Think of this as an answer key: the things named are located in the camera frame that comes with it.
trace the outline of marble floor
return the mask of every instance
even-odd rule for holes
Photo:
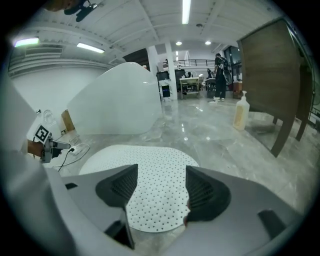
[[[280,155],[269,151],[281,121],[274,125],[266,113],[250,113],[244,131],[233,128],[236,100],[208,103],[208,99],[186,99],[162,104],[162,116],[152,129],[140,135],[82,135],[77,143],[90,145],[79,161],[62,167],[61,176],[78,175],[86,160],[111,145],[171,147],[197,161],[200,167],[255,181],[277,194],[301,214],[312,204],[320,178],[320,134],[307,126],[301,141],[295,136],[299,121],[295,121]],[[60,140],[68,142],[75,131]],[[62,164],[64,152],[47,167]],[[183,232],[175,230],[150,234],[132,229],[136,250],[142,255],[156,255],[167,248]]]

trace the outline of soap dispenser bottle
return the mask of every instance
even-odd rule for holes
[[[249,116],[250,105],[246,100],[246,91],[243,91],[241,100],[236,103],[235,115],[233,120],[233,127],[239,131],[242,131],[246,127],[246,123]]]

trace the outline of fluorescent light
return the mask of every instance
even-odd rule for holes
[[[28,39],[23,39],[19,40],[15,43],[14,47],[19,47],[19,46],[26,46],[26,45],[35,45],[39,43],[39,38],[28,38]]]
[[[100,53],[100,54],[103,54],[105,52],[102,49],[98,49],[96,47],[93,47],[93,46],[90,46],[90,45],[87,45],[87,44],[84,44],[84,43],[81,43],[81,42],[77,44],[77,47],[84,48],[84,49],[87,49],[87,50],[90,50],[90,51],[94,51],[94,52],[97,52],[97,53]]]
[[[182,24],[189,23],[191,0],[182,0]]]

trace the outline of white perforated tray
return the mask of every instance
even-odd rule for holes
[[[182,225],[183,218],[189,212],[186,166],[199,165],[177,149],[109,146],[90,157],[80,170],[80,175],[134,164],[138,164],[138,180],[126,206],[129,226],[156,233]]]

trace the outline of railing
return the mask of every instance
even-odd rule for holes
[[[168,62],[163,62],[163,67],[168,68]],[[215,61],[212,59],[182,59],[173,62],[175,68],[178,67],[214,67]]]

